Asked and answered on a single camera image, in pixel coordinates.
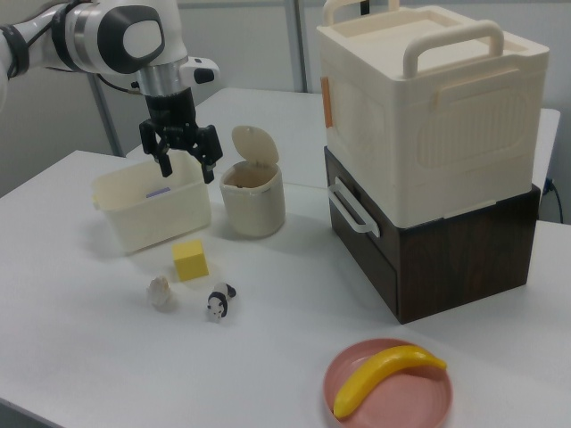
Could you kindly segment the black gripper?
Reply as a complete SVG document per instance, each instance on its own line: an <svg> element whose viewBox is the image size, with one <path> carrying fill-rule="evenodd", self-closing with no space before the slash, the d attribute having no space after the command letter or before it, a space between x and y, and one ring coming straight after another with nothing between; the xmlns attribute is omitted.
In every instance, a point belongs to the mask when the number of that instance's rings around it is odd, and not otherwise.
<svg viewBox="0 0 571 428"><path fill-rule="evenodd" d="M203 180L214 179L214 168L223 156L216 128L200 128L196 123L194 98L190 88L174 95L145 97L150 118L139 125L143 151L159 164L161 174L170 176L169 149L191 153L201 164Z"/></svg>

